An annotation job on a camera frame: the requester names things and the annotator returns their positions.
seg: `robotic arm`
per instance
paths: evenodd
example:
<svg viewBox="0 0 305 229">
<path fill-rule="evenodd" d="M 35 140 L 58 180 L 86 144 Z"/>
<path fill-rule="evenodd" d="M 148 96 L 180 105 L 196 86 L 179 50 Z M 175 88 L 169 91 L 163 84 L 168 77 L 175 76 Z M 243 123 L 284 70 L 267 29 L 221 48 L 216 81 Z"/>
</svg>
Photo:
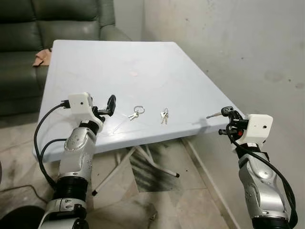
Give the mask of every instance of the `robotic arm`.
<svg viewBox="0 0 305 229">
<path fill-rule="evenodd" d="M 39 229 L 89 228 L 85 220 L 85 201 L 91 179 L 96 135 L 102 130 L 105 121 L 105 117 L 100 115 L 113 115 L 116 98 L 114 95 L 109 98 L 105 110 L 98 110 L 93 106 L 88 93 L 72 94 L 69 96 L 69 103 L 64 102 L 69 104 L 66 107 L 71 108 L 80 125 L 72 131 L 64 144 L 59 179 Z"/>
<path fill-rule="evenodd" d="M 285 177 L 269 163 L 269 156 L 261 152 L 269 136 L 273 118 L 265 114 L 250 114 L 245 120 L 231 106 L 224 107 L 221 115 L 230 123 L 220 135 L 228 135 L 239 161 L 239 178 L 244 186 L 245 200 L 254 229 L 292 229 L 297 224 L 295 197 Z M 276 180 L 283 181 L 291 207 L 291 216 L 284 205 Z"/>
</svg>

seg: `sofa cushion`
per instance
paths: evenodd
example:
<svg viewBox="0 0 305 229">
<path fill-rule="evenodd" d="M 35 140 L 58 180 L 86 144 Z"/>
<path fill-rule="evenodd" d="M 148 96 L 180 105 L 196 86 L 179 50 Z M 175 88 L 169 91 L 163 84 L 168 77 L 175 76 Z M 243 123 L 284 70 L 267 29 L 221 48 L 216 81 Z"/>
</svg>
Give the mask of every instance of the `sofa cushion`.
<svg viewBox="0 0 305 229">
<path fill-rule="evenodd" d="M 35 20 L 31 0 L 0 0 L 0 22 Z"/>
<path fill-rule="evenodd" d="M 0 101 L 0 116 L 37 112 L 40 109 L 41 100 L 42 97 L 37 96 Z"/>
<path fill-rule="evenodd" d="M 97 18 L 96 0 L 33 0 L 38 20 L 92 21 Z"/>
<path fill-rule="evenodd" d="M 0 101 L 42 95 L 32 64 L 36 52 L 0 52 Z"/>
<path fill-rule="evenodd" d="M 130 38 L 120 31 L 115 25 L 106 25 L 101 28 L 100 40 L 102 41 L 126 41 L 130 42 Z"/>
<path fill-rule="evenodd" d="M 43 47 L 51 48 L 54 40 L 98 40 L 97 21 L 40 21 Z"/>
<path fill-rule="evenodd" d="M 42 65 L 35 67 L 38 86 L 42 92 L 44 89 L 44 85 L 46 84 L 48 68 L 49 68 L 48 66 L 42 66 Z"/>
<path fill-rule="evenodd" d="M 41 49 L 41 38 L 35 21 L 0 24 L 0 52 Z"/>
<path fill-rule="evenodd" d="M 115 23 L 113 0 L 97 0 L 99 6 L 100 26 Z"/>
</svg>

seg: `white wall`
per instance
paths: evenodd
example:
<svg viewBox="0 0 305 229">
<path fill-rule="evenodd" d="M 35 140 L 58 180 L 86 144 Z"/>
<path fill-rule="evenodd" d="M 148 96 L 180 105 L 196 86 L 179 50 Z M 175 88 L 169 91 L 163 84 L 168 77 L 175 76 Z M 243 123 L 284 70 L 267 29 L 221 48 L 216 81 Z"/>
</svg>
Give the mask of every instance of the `white wall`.
<svg viewBox="0 0 305 229">
<path fill-rule="evenodd" d="M 114 0 L 115 25 L 133 41 L 142 39 L 143 0 Z"/>
<path fill-rule="evenodd" d="M 298 229 L 305 228 L 304 15 L 303 0 L 145 0 L 142 27 L 145 41 L 177 42 L 245 114 L 274 117 L 264 150 L 295 191 Z M 191 142 L 240 228 L 252 228 L 228 139 Z"/>
</svg>

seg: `wire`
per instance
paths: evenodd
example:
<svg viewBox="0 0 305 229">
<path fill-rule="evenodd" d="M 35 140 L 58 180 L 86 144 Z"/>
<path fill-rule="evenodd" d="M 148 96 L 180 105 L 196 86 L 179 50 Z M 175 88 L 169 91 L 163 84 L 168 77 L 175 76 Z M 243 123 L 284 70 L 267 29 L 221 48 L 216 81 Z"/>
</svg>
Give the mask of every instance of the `wire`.
<svg viewBox="0 0 305 229">
<path fill-rule="evenodd" d="M 295 195 L 294 195 L 294 192 L 290 186 L 290 184 L 288 183 L 288 181 L 286 180 L 286 178 L 284 177 L 284 175 L 275 167 L 273 166 L 270 162 L 266 161 L 265 159 L 263 159 L 262 157 L 260 157 L 259 155 L 253 153 L 252 151 L 250 150 L 247 150 L 245 148 L 243 148 L 240 144 L 238 144 L 232 137 L 230 133 L 230 127 L 231 127 L 231 124 L 228 124 L 225 128 L 227 134 L 228 134 L 228 137 L 229 139 L 231 140 L 231 142 L 239 149 L 243 150 L 244 152 L 246 152 L 247 154 L 255 157 L 256 159 L 260 160 L 261 162 L 263 162 L 264 164 L 266 164 L 267 166 L 269 166 L 279 177 L 280 179 L 282 180 L 282 183 L 283 183 L 283 186 L 284 186 L 284 191 L 285 191 L 285 194 L 287 196 L 287 200 L 288 200 L 288 203 L 290 205 L 290 208 L 291 208 L 291 213 L 290 213 L 290 219 L 289 219 L 289 226 L 290 228 L 294 228 L 297 224 L 297 221 L 298 221 L 298 216 L 297 216 L 297 212 L 296 212 L 296 209 L 295 209 Z"/>
<path fill-rule="evenodd" d="M 42 163 L 42 160 L 40 160 L 40 154 L 39 154 L 39 150 L 38 150 L 38 145 L 37 145 L 37 134 L 38 134 L 38 131 L 43 123 L 43 121 L 49 116 L 49 114 L 51 114 L 54 110 L 56 110 L 57 108 L 60 108 L 62 106 L 65 106 L 64 103 L 62 104 L 59 104 L 55 107 L 53 107 L 50 111 L 48 111 L 44 117 L 40 120 L 40 122 L 38 123 L 37 127 L 36 127 L 36 130 L 35 130 L 35 133 L 34 133 L 34 148 L 35 148 L 35 152 L 36 152 L 36 156 L 37 156 L 37 160 L 39 162 L 39 167 L 40 167 L 40 170 L 41 172 L 43 173 L 44 177 L 46 178 L 46 180 L 48 181 L 49 185 L 55 189 L 55 181 L 48 175 L 48 173 L 46 172 L 45 168 L 44 168 L 44 165 Z"/>
<path fill-rule="evenodd" d="M 11 191 L 11 190 L 14 190 L 14 189 L 18 189 L 18 188 L 22 188 L 22 187 L 31 187 L 35 193 L 35 195 L 37 196 L 38 199 L 40 199 L 41 201 L 43 201 L 44 203 L 48 203 L 44 198 L 40 197 L 37 192 L 36 192 L 36 189 L 34 188 L 33 185 L 21 185 L 21 186 L 17 186 L 17 187 L 10 187 L 10 188 L 7 188 L 7 189 L 4 189 L 4 190 L 1 190 L 0 192 L 7 192 L 7 191 Z"/>
<path fill-rule="evenodd" d="M 48 148 L 49 145 L 51 145 L 52 143 L 54 142 L 62 142 L 62 141 L 66 141 L 67 139 L 66 138 L 57 138 L 57 139 L 54 139 L 54 140 L 51 140 L 49 141 L 45 146 L 44 148 L 42 149 L 41 153 L 40 153 L 40 158 L 39 158 L 39 162 L 40 163 L 43 163 L 43 155 L 44 155 L 44 152 L 46 151 L 46 149 Z"/>
</svg>

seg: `black object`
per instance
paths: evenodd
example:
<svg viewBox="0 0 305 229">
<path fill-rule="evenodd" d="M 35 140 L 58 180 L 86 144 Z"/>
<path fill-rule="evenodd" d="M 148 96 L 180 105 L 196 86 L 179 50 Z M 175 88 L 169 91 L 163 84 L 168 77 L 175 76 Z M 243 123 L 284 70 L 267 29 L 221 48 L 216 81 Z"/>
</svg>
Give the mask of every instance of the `black object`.
<svg viewBox="0 0 305 229">
<path fill-rule="evenodd" d="M 116 97 L 115 95 L 111 95 L 107 102 L 107 108 L 105 110 L 98 110 L 97 106 L 92 107 L 92 112 L 95 117 L 100 119 L 102 122 L 105 122 L 105 117 L 101 117 L 100 115 L 109 115 L 112 116 L 116 107 Z"/>
<path fill-rule="evenodd" d="M 74 198 L 86 201 L 88 182 L 82 177 L 62 177 L 57 181 L 53 199 Z"/>
<path fill-rule="evenodd" d="M 244 120 L 244 119 L 241 119 L 241 120 L 233 119 L 232 120 L 232 126 L 236 126 L 238 129 L 242 129 L 242 130 L 246 130 L 247 129 L 248 123 L 249 123 L 249 121 L 248 120 Z"/>
<path fill-rule="evenodd" d="M 260 148 L 258 147 L 258 145 L 256 146 L 248 146 L 248 144 L 242 144 L 242 147 L 251 151 L 251 152 L 261 152 Z M 238 156 L 238 159 L 242 158 L 243 155 L 247 154 L 244 150 L 241 150 L 240 148 L 236 148 L 236 153 Z"/>
<path fill-rule="evenodd" d="M 259 217 L 252 219 L 254 229 L 290 229 L 284 218 Z"/>
<path fill-rule="evenodd" d="M 97 125 L 95 122 L 93 121 L 88 121 L 88 122 L 81 122 L 81 124 L 79 125 L 79 127 L 86 127 L 92 130 L 92 132 L 94 132 L 94 134 L 96 135 L 97 132 L 99 131 L 99 125 Z"/>
<path fill-rule="evenodd" d="M 72 211 L 59 211 L 50 213 L 49 220 L 81 218 L 85 219 L 87 215 L 86 209 L 80 204 L 75 204 Z"/>
<path fill-rule="evenodd" d="M 67 139 L 66 138 L 57 138 L 57 139 L 54 139 L 54 140 L 51 140 L 49 141 L 42 149 L 41 151 L 41 154 L 40 154 L 40 158 L 39 158 L 39 163 L 43 163 L 43 155 L 44 155 L 44 152 L 46 151 L 46 149 L 48 148 L 49 145 L 51 145 L 52 143 L 54 142 L 65 142 Z"/>
<path fill-rule="evenodd" d="M 0 220 L 1 229 L 37 229 L 44 210 L 37 206 L 23 206 Z"/>
<path fill-rule="evenodd" d="M 89 225 L 87 221 L 83 219 L 77 219 L 74 222 L 72 229 L 89 229 Z"/>
<path fill-rule="evenodd" d="M 227 117 L 229 115 L 229 113 L 231 111 L 233 111 L 233 107 L 232 106 L 226 106 L 224 107 L 223 109 L 221 109 L 221 114 L 224 116 L 224 117 Z"/>
<path fill-rule="evenodd" d="M 63 105 L 65 108 L 71 108 L 70 102 L 69 102 L 68 99 L 62 100 L 62 105 Z"/>
<path fill-rule="evenodd" d="M 230 130 L 230 134 L 236 134 L 236 133 L 237 133 L 237 130 Z M 218 134 L 219 135 L 228 135 L 227 131 L 226 130 L 222 130 L 222 129 L 218 130 Z"/>
<path fill-rule="evenodd" d="M 94 191 L 92 192 L 92 195 L 93 195 L 93 196 L 96 196 L 96 194 L 97 194 L 97 191 L 94 190 Z"/>
<path fill-rule="evenodd" d="M 107 108 L 105 110 L 98 110 L 99 115 L 109 115 L 112 116 L 116 107 L 116 97 L 111 95 L 107 102 Z"/>
</svg>

